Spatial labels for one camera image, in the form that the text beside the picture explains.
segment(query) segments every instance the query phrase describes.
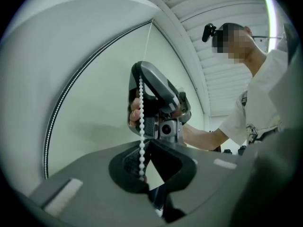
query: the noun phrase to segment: black trim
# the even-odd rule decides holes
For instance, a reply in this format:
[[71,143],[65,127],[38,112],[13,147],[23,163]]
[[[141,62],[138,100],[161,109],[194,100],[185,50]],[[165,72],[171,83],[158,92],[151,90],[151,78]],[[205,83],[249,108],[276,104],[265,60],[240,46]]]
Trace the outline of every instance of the black trim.
[[[240,3],[240,4],[241,4],[241,5],[246,5],[246,4],[261,4],[261,3],[260,3],[260,2],[245,2],[245,3]],[[217,8],[214,8],[214,9],[210,9],[210,10],[207,10],[207,11],[203,11],[203,12],[201,12],[201,13],[195,14],[195,15],[193,15],[193,16],[191,16],[191,17],[189,17],[189,18],[187,18],[187,19],[185,19],[185,20],[183,20],[183,21],[180,21],[180,22],[183,23],[183,22],[185,22],[185,21],[187,21],[187,20],[189,20],[189,19],[191,19],[191,18],[193,18],[193,17],[199,16],[199,15],[201,15],[201,14],[204,14],[204,13],[207,13],[207,12],[210,12],[210,11],[213,11],[213,10],[216,10],[216,9],[221,9],[221,8],[225,8],[225,7],[232,7],[232,6],[235,6],[235,5],[234,5],[234,4],[229,4],[229,5],[217,7]]]
[[[151,203],[154,204],[154,192],[149,191],[147,183],[139,180],[138,158],[140,149],[138,145],[111,159],[108,166],[109,175],[123,190],[131,193],[145,193]],[[169,194],[185,189],[197,171],[196,164],[190,157],[173,148],[172,143],[163,140],[146,140],[144,148],[144,169],[151,160],[165,182],[158,201],[161,206],[163,205],[162,217],[167,223],[185,216],[181,209],[174,207]]]
[[65,99],[66,95],[68,94],[70,88],[72,87],[73,83],[77,80],[77,78],[82,74],[82,72],[90,65],[90,63],[97,57],[99,56],[104,50],[106,50],[109,46],[111,46],[113,43],[115,43],[116,41],[118,41],[119,39],[121,39],[122,37],[124,37],[125,35],[133,32],[134,30],[141,28],[142,26],[145,26],[147,24],[150,24],[152,22],[148,21],[145,22],[141,25],[138,25],[134,28],[129,29],[128,31],[120,34],[119,36],[115,37],[114,39],[110,40],[109,42],[107,42],[105,45],[103,45],[102,47],[100,47],[97,51],[95,51],[78,69],[77,71],[72,75],[71,79],[69,80],[69,82],[66,84],[66,86],[64,87],[62,93],[59,96],[59,99],[57,100],[57,103],[52,111],[50,120],[48,122],[47,125],[47,130],[46,130],[46,134],[45,134],[45,140],[44,140],[44,148],[43,148],[43,173],[44,173],[44,177],[45,179],[48,178],[48,149],[49,149],[49,143],[50,139],[51,139],[51,135],[52,135],[52,131],[53,131],[53,124],[57,118],[58,112],[61,108],[62,102]]

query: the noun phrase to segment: ceiling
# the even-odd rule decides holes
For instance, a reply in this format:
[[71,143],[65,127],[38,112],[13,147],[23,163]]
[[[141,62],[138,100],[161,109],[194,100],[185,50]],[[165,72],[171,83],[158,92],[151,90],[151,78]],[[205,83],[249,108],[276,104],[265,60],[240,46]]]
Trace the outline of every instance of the ceiling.
[[[228,115],[235,99],[245,90],[251,74],[243,64],[222,64],[211,51],[210,40],[202,42],[207,23],[220,27],[233,22],[248,26],[253,35],[268,36],[269,22],[264,0],[162,0],[176,15],[188,34],[201,63],[206,81],[210,116]],[[256,40],[267,51],[267,40]]]

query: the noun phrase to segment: man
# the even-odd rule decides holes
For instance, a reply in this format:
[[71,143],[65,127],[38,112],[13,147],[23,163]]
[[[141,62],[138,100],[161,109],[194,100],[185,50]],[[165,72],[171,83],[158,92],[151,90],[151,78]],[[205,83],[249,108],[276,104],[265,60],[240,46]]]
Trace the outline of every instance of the man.
[[[214,150],[228,139],[239,146],[247,140],[250,145],[281,131],[280,117],[268,93],[287,70],[287,53],[281,50],[264,53],[256,45],[248,27],[233,23],[226,23],[216,31],[212,47],[234,63],[244,64],[252,79],[247,90],[237,98],[231,114],[216,131],[201,131],[185,124],[184,142],[200,149]],[[133,101],[131,109],[129,124],[135,126],[140,118],[138,98]]]

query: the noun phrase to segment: white wall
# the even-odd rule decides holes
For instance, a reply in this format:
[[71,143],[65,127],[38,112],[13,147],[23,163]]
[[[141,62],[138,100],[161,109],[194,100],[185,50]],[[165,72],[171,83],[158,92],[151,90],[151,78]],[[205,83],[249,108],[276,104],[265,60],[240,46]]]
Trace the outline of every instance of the white wall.
[[[218,116],[218,117],[209,117],[209,131],[215,131],[221,123],[226,119],[227,116]],[[221,145],[221,151],[225,149],[230,149],[233,155],[238,154],[238,149],[240,146],[235,143],[233,140],[229,139]]]
[[71,74],[157,12],[147,0],[28,0],[16,14],[0,47],[0,161],[14,188],[29,195],[43,180],[46,127]]
[[[131,67],[143,58],[150,25],[124,36],[102,52],[70,89],[55,121],[49,148],[49,174],[90,152],[135,141],[127,126],[128,82]],[[146,61],[154,64],[173,85],[183,87],[193,117],[203,129],[203,112],[194,87],[170,44],[151,29]],[[163,184],[153,165],[147,168],[150,189]]]

